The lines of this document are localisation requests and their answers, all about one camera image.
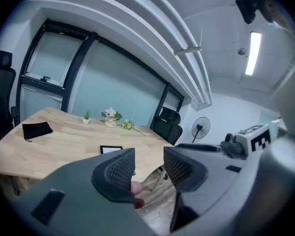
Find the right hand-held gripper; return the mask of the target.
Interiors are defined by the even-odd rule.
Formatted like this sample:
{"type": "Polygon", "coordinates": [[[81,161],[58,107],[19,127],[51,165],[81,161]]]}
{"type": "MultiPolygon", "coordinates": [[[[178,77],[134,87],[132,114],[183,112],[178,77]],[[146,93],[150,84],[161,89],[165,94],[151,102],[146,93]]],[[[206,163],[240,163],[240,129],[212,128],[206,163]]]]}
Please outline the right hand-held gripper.
{"type": "Polygon", "coordinates": [[[228,133],[221,148],[235,159],[246,159],[250,154],[268,147],[271,136],[268,124],[254,125],[237,133],[228,133]]]}

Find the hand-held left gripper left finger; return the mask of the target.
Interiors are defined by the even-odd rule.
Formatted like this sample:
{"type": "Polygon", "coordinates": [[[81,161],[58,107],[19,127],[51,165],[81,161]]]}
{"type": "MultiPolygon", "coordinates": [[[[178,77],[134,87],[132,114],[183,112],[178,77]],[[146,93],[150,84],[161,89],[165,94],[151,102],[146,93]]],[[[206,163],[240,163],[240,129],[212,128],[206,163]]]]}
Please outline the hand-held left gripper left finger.
{"type": "Polygon", "coordinates": [[[99,156],[92,172],[94,188],[114,203],[134,203],[131,180],[135,172],[135,149],[126,148],[99,156]]]}

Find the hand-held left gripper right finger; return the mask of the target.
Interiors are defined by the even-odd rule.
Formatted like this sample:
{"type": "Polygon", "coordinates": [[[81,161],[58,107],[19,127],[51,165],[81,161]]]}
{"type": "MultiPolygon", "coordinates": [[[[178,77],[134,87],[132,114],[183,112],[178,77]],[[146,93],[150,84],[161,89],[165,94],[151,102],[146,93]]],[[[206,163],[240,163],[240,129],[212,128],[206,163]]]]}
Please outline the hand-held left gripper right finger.
{"type": "Polygon", "coordinates": [[[208,177],[208,168],[192,155],[185,149],[164,147],[164,168],[178,193],[196,191],[208,177]]]}

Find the person's left hand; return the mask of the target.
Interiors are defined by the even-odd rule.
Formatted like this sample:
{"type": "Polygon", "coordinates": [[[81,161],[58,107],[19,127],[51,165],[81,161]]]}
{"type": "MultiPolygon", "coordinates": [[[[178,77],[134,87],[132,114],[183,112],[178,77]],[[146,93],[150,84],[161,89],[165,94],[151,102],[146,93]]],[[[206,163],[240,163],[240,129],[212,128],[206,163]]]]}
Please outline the person's left hand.
{"type": "Polygon", "coordinates": [[[141,209],[145,205],[145,201],[141,198],[138,198],[137,196],[142,192],[143,186],[141,183],[137,181],[131,182],[131,193],[135,196],[135,209],[141,209]]]}

